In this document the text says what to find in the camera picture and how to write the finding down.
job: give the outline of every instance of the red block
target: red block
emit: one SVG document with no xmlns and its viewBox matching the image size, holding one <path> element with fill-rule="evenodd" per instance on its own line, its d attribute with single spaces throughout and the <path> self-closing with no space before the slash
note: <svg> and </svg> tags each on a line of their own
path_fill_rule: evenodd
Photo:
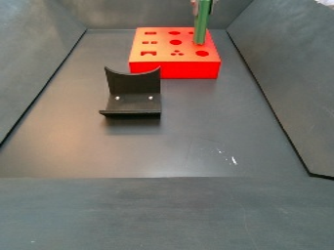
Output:
<svg viewBox="0 0 334 250">
<path fill-rule="evenodd" d="M 209 30 L 204 45 L 194 43 L 193 27 L 141 27 L 130 56 L 132 73 L 161 66 L 162 78 L 217 78 L 221 58 Z"/>
</svg>

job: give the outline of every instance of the gray floor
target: gray floor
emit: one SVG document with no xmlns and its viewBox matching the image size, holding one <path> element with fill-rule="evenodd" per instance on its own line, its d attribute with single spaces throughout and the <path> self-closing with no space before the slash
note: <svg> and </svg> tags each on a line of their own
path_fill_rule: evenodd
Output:
<svg viewBox="0 0 334 250">
<path fill-rule="evenodd" d="M 2 147 L 2 176 L 26 177 L 0 180 L 2 248 L 333 249 L 334 183 L 307 175 L 229 36 L 213 33 L 221 77 L 164 81 L 161 122 L 98 114 L 104 66 L 128 70 L 134 32 L 85 36 Z"/>
<path fill-rule="evenodd" d="M 0 177 L 305 177 L 224 30 L 220 78 L 164 80 L 161 120 L 106 120 L 104 67 L 129 71 L 134 34 L 86 34 L 2 148 Z"/>
</svg>

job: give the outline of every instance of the gray wall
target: gray wall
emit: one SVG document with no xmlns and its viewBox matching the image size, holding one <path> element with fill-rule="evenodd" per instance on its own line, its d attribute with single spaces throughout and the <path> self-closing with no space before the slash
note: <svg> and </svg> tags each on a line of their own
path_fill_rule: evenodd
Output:
<svg viewBox="0 0 334 250">
<path fill-rule="evenodd" d="M 229 27 L 312 173 L 334 177 L 334 12 L 254 0 Z"/>
<path fill-rule="evenodd" d="M 192 0 L 59 0 L 89 28 L 193 26 Z M 253 0 L 221 0 L 212 28 L 226 28 Z"/>
<path fill-rule="evenodd" d="M 54 0 L 0 0 L 0 143 L 83 33 Z"/>
</svg>

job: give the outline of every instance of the black bracket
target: black bracket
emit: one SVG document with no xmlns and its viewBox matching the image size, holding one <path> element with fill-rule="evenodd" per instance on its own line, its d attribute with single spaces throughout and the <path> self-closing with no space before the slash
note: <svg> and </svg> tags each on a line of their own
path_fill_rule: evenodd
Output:
<svg viewBox="0 0 334 250">
<path fill-rule="evenodd" d="M 110 100 L 105 116 L 116 115 L 160 115 L 161 101 L 161 67 L 141 74 L 126 74 L 105 67 Z"/>
</svg>

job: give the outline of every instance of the white speck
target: white speck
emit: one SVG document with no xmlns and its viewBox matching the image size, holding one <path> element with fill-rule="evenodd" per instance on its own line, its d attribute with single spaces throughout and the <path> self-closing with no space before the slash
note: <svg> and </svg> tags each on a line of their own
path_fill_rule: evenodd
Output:
<svg viewBox="0 0 334 250">
<path fill-rule="evenodd" d="M 234 156 L 233 156 L 233 161 L 234 161 L 236 165 L 238 165 L 238 163 L 237 163 L 237 160 L 236 160 L 236 157 L 234 157 Z"/>
</svg>

